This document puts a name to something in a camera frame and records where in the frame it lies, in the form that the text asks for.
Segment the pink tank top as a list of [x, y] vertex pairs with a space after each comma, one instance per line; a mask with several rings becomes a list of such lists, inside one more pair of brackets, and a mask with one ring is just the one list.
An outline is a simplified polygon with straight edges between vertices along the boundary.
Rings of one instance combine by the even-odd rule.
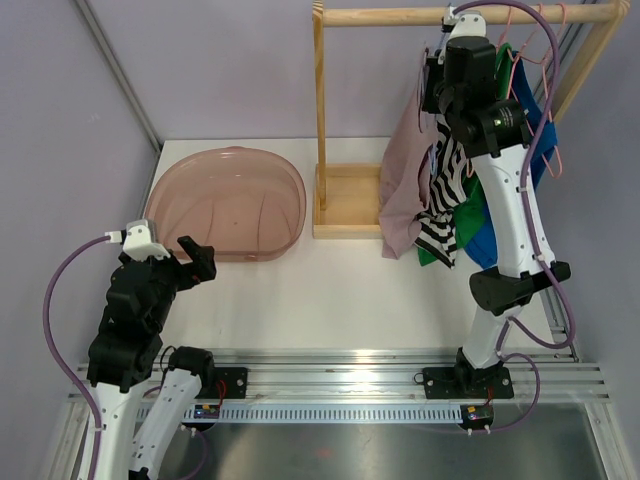
[[421, 231], [417, 216], [429, 203], [429, 153], [438, 140], [435, 117], [422, 110], [429, 70], [423, 53], [415, 86], [382, 158], [378, 221], [382, 256], [388, 259], [397, 260], [411, 249]]

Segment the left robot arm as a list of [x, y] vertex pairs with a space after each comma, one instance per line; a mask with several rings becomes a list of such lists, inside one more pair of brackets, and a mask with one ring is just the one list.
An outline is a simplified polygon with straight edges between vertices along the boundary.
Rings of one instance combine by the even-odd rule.
[[208, 401], [207, 419], [222, 415], [224, 401], [246, 396], [248, 370], [219, 367], [211, 351], [180, 346], [170, 355], [162, 384], [142, 425], [135, 424], [176, 295], [216, 276], [215, 250], [191, 237], [178, 240], [189, 257], [172, 252], [140, 258], [123, 252], [106, 294], [98, 334], [89, 347], [87, 379], [100, 424], [95, 445], [98, 479], [156, 479], [171, 439], [196, 399]]

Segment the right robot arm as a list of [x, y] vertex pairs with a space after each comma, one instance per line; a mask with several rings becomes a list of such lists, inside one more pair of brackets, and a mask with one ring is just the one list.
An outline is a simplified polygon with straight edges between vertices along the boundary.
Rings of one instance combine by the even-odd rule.
[[569, 278], [540, 227], [530, 169], [531, 135], [515, 99], [502, 100], [495, 81], [496, 49], [483, 36], [452, 36], [430, 72], [424, 108], [443, 115], [482, 185], [497, 244], [496, 266], [469, 279], [477, 304], [471, 332], [451, 367], [422, 371], [430, 400], [511, 399], [511, 377], [501, 358], [512, 321], [532, 297]]

